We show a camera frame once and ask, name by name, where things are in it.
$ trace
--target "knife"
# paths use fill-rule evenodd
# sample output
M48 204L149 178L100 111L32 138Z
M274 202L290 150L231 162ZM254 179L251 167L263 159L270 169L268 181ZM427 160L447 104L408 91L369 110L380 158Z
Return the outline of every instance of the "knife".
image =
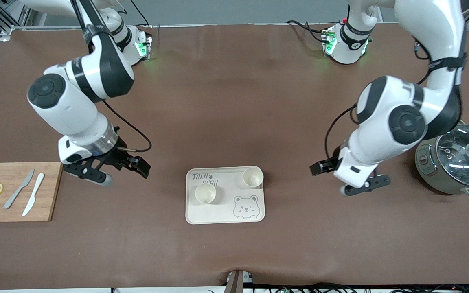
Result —
M5 205L3 208L10 208L11 205L13 204L13 201L15 198L17 198L17 195L21 192L21 189L26 187L28 183L30 183L30 180L32 180L32 176L34 175L34 169L30 170L30 173L28 173L28 176L24 179L23 183L21 183L21 186L13 193L13 195L5 202Z
M35 203L35 194L37 193L37 190L39 189L39 185L41 185L41 182L43 182L43 178L44 178L44 173L39 173L39 175L37 175L37 180L35 181L34 190L32 191L32 195L30 195L30 199L28 200L28 204L26 204L26 208L24 208L23 215L21 215L21 216L23 216L23 217L26 216L26 214L28 214L28 212L30 211L30 209L34 205L34 203Z

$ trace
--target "pot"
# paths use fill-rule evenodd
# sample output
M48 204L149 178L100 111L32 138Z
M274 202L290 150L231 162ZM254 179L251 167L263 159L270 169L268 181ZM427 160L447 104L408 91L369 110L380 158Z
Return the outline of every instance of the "pot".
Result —
M433 188L450 195L469 196L469 125L421 141L415 152L421 177Z

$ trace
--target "white cup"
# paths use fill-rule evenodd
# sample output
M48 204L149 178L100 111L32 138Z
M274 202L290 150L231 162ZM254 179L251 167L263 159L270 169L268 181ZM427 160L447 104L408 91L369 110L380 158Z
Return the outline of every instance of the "white cup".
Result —
M264 173L258 167L249 167L243 172L243 182L251 188L260 186L263 181Z
M195 189L195 197L201 203L211 203L216 197L216 188L211 183L202 183Z

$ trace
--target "wooden cutting board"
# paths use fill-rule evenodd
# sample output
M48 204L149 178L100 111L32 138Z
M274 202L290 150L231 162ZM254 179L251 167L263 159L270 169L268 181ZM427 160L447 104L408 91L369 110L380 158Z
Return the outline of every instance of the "wooden cutting board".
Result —
M12 206L7 210L4 209L3 205L23 183L31 169L35 171L30 183L22 189ZM34 206L23 217L21 215L30 199L39 173L44 173L44 180L35 195ZM3 185L0 194L0 221L50 221L61 173L60 162L0 163L0 183Z

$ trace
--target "brown table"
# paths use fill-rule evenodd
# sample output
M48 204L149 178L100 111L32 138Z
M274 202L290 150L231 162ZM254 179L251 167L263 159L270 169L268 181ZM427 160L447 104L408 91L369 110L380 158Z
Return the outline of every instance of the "brown table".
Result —
M380 165L389 187L353 198L332 175L313 177L335 116L374 78L417 81L426 62L396 24L380 24L353 65L322 56L290 26L154 31L132 91L110 101L154 143L142 179L101 187L64 175L46 223L0 223L0 289L218 285L234 269L275 284L469 284L469 198L422 184L413 152ZM467 51L469 54L469 33ZM60 135L26 101L55 63L85 54L80 31L15 31L0 44L0 162L56 161ZM469 59L463 76L469 123ZM145 142L103 105L131 147ZM342 120L331 149L355 126ZM257 165L266 175L259 223L190 225L186 172Z

